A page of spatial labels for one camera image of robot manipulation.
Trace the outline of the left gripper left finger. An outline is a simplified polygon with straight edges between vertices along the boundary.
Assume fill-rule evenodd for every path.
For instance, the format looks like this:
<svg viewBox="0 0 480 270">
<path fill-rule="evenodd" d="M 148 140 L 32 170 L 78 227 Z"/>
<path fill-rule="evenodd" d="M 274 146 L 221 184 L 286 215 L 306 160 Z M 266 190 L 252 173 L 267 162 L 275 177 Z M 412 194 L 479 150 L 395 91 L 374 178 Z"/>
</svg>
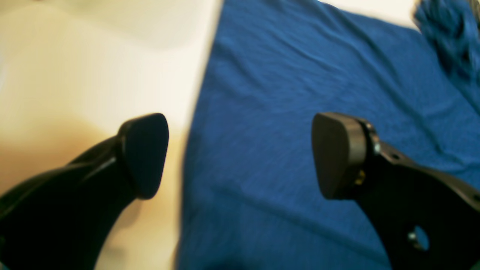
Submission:
<svg viewBox="0 0 480 270">
<path fill-rule="evenodd" d="M 157 193 L 168 142 L 163 114 L 132 118 L 65 166 L 11 188 L 0 201 L 1 265 L 94 269 L 123 210 Z"/>
</svg>

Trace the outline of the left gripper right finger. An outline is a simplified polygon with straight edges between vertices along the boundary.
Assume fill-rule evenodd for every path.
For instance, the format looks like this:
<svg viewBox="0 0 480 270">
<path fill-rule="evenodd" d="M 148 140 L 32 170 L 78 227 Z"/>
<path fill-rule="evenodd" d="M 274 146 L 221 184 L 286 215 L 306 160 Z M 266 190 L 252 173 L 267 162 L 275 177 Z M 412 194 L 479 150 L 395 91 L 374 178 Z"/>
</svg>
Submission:
<svg viewBox="0 0 480 270">
<path fill-rule="evenodd" d="M 311 140 L 322 196 L 357 203 L 393 270 L 479 269 L 479 190 L 416 164 L 363 118 L 317 113 Z"/>
</svg>

